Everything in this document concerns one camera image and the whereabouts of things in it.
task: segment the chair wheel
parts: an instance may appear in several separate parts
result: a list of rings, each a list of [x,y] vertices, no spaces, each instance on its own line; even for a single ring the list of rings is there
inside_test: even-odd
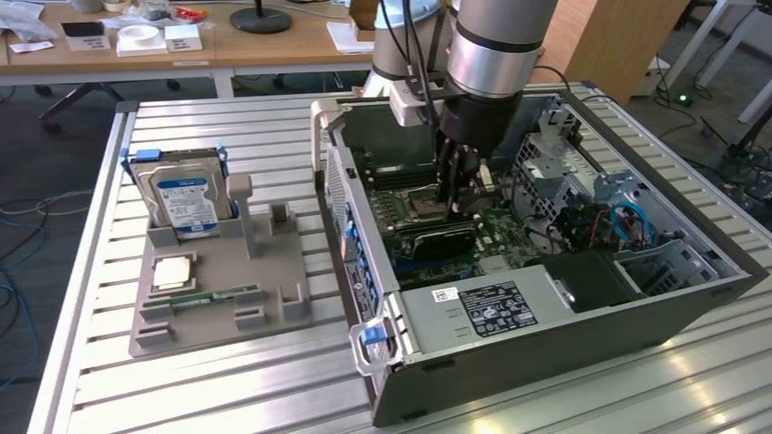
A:
[[[708,126],[704,126],[700,130],[700,134],[702,137],[712,137],[714,135],[714,131]]]
[[[41,97],[49,97],[53,94],[53,91],[50,90],[50,88],[48,86],[36,85],[34,86],[34,93],[37,95],[40,95]]]
[[[180,85],[180,82],[177,80],[166,80],[166,88],[169,88],[169,90],[173,90],[174,92],[178,92],[182,86]]]
[[[58,124],[49,124],[49,123],[44,122],[44,131],[49,135],[54,136],[58,133],[61,133],[61,126]]]

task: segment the hard drive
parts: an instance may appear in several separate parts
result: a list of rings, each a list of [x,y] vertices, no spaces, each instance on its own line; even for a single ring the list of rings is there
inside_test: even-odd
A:
[[[217,233],[217,221],[234,217],[225,190],[224,148],[162,152],[144,149],[122,166],[145,200],[153,227],[172,227],[190,240]]]

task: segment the wire bundle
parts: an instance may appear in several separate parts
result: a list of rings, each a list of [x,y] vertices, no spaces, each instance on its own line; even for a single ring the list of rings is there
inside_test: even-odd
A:
[[[620,215],[616,212],[617,209],[632,211],[637,217],[629,216],[620,219]],[[636,233],[633,227],[634,222],[640,222],[640,234]],[[616,234],[618,242],[612,240],[612,234]],[[610,208],[598,211],[592,224],[588,249],[598,247],[598,240],[604,240],[606,245],[625,244],[629,247],[637,246],[641,249],[644,249],[646,245],[653,246],[656,244],[656,231],[653,230],[645,212],[636,204],[630,202],[620,202]]]

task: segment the red object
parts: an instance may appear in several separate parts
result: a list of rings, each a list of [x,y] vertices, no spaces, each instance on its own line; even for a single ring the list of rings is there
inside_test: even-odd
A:
[[[174,6],[174,15],[193,23],[197,23],[206,18],[206,11],[190,9],[189,7]]]

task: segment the black plastic part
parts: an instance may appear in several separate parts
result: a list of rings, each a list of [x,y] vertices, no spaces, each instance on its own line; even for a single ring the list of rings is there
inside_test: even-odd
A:
[[[61,133],[61,126],[58,124],[50,124],[48,122],[42,123],[44,132],[54,136]]]
[[[233,27],[248,33],[270,34],[286,30],[292,26],[292,17],[276,9],[262,9],[262,16],[257,9],[249,7],[230,14]]]
[[[42,86],[36,84],[34,85],[34,93],[37,95],[40,95],[41,97],[49,97],[53,94],[53,91],[50,90],[50,88],[48,86]]]
[[[442,134],[477,149],[481,158],[489,158],[506,134],[522,92],[506,99],[480,99],[472,96],[445,99],[440,120]]]
[[[166,88],[174,92],[178,92],[182,86],[177,80],[166,80]]]
[[[613,254],[605,250],[586,250],[553,255],[542,260],[550,276],[561,281],[576,298],[570,308],[576,313],[616,306],[638,299],[638,293],[613,266]]]
[[[116,113],[133,113],[140,109],[140,101],[118,101]]]

